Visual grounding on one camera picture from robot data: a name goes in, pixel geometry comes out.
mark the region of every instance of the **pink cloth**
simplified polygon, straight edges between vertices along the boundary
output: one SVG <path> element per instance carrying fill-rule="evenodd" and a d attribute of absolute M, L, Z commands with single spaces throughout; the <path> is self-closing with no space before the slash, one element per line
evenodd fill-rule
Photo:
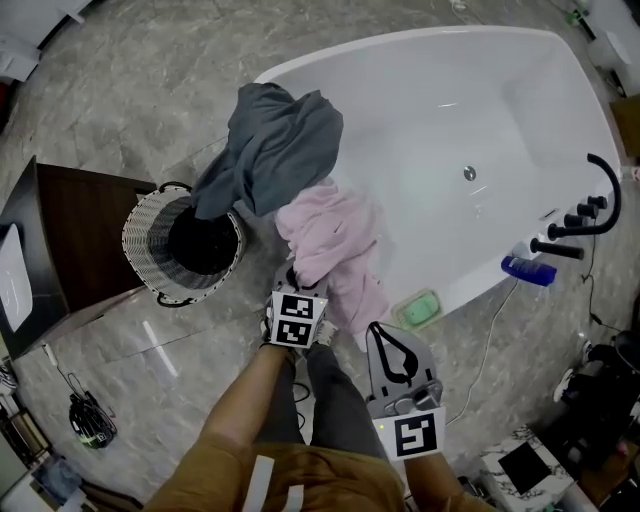
<path fill-rule="evenodd" d="M 276 213 L 278 232 L 295 256 L 298 282 L 311 286 L 328 274 L 329 310 L 353 334 L 388 308 L 367 265 L 379 214 L 354 192 L 340 192 L 331 178 L 304 189 Z"/>

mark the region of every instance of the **black faucet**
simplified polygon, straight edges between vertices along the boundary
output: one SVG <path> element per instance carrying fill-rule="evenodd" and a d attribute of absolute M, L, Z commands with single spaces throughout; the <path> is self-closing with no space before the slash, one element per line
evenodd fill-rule
<path fill-rule="evenodd" d="M 556 240 L 557 238 L 563 238 L 565 236 L 581 236 L 581 235 L 600 235 L 606 233 L 620 217 L 620 209 L 622 208 L 622 193 L 620 191 L 620 183 L 618 177 L 611 168 L 611 166 L 598 155 L 589 153 L 587 155 L 587 161 L 602 168 L 607 174 L 613 187 L 613 211 L 609 218 L 602 224 L 595 224 L 589 226 L 586 224 L 586 218 L 596 219 L 600 210 L 607 208 L 607 199 L 605 197 L 589 197 L 587 204 L 579 204 L 577 208 L 578 215 L 565 215 L 564 227 L 557 226 L 556 224 L 550 224 L 547 229 L 547 235 L 549 240 Z M 558 256 L 565 256 L 567 258 L 574 258 L 581 260 L 584 258 L 584 249 L 581 247 L 572 247 L 569 245 L 561 244 L 546 244 L 540 242 L 537 238 L 531 240 L 530 244 L 531 252 L 546 252 L 549 254 L 557 254 Z"/>

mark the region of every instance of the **white bathtub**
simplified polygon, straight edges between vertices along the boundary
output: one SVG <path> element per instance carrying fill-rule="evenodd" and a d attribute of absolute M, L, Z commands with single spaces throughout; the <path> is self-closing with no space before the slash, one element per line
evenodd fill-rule
<path fill-rule="evenodd" d="M 444 313 L 465 304 L 506 277 L 500 262 L 518 242 L 528 246 L 586 196 L 610 192 L 587 153 L 620 166 L 589 81 L 550 32 L 387 34 L 257 81 L 294 97 L 320 89 L 344 115 L 332 177 L 384 208 L 372 270 L 391 304 L 422 288 L 437 292 Z"/>

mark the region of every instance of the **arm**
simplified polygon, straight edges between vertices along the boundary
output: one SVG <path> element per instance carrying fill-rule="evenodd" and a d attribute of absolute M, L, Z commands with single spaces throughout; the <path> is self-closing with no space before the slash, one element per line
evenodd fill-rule
<path fill-rule="evenodd" d="M 267 416 L 287 349 L 264 345 L 213 407 L 200 437 L 147 512 L 230 511 L 241 498 L 247 454 Z"/>
<path fill-rule="evenodd" d="M 201 436 L 218 435 L 246 448 L 253 444 L 269 411 L 271 395 L 287 349 L 264 345 L 213 407 Z"/>
<path fill-rule="evenodd" d="M 493 510 L 483 502 L 465 494 L 447 459 L 441 453 L 405 460 L 404 467 L 409 489 L 421 511 Z"/>

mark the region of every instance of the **marble floor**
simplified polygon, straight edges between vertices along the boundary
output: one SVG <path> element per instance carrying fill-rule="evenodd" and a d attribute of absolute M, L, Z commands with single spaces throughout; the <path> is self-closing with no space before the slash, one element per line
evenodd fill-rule
<path fill-rule="evenodd" d="M 34 154 L 46 163 L 191 183 L 224 145 L 239 85 L 293 57 L 396 30 L 462 23 L 552 30 L 578 56 L 602 103 L 609 101 L 586 58 L 584 36 L 550 2 L 468 4 L 456 14 L 449 0 L 95 2 L 83 25 L 69 23 L 54 37 L 19 90 L 0 136 L 0 202 Z M 593 297 L 598 315 L 619 327 L 628 324 L 640 283 L 640 188 L 625 181 L 623 190 L 622 218 L 598 241 Z M 75 372 L 115 414 L 119 435 L 108 449 L 91 451 L 74 439 L 69 391 L 41 349 L 16 362 L 20 397 L 55 449 L 87 479 L 148 499 L 256 348 L 256 312 L 285 248 L 269 217 L 243 216 L 251 227 L 249 249 L 211 298 L 167 311 L 140 292 L 52 342 L 62 369 Z M 590 247 L 589 240 L 575 243 Z M 448 428 L 446 453 L 458 469 L 513 428 L 544 417 L 554 385 L 579 354 L 578 333 L 596 341 L 611 334 L 589 323 L 589 286 L 581 278 L 589 262 L 545 259 L 558 267 L 556 283 L 516 290 L 496 322 L 469 410 Z M 436 355 L 452 413 L 464 404 L 491 317 L 512 286 L 504 281 L 421 333 Z M 366 394 L 365 356 L 347 339 L 336 350 Z M 302 404 L 307 426 L 312 405 Z"/>

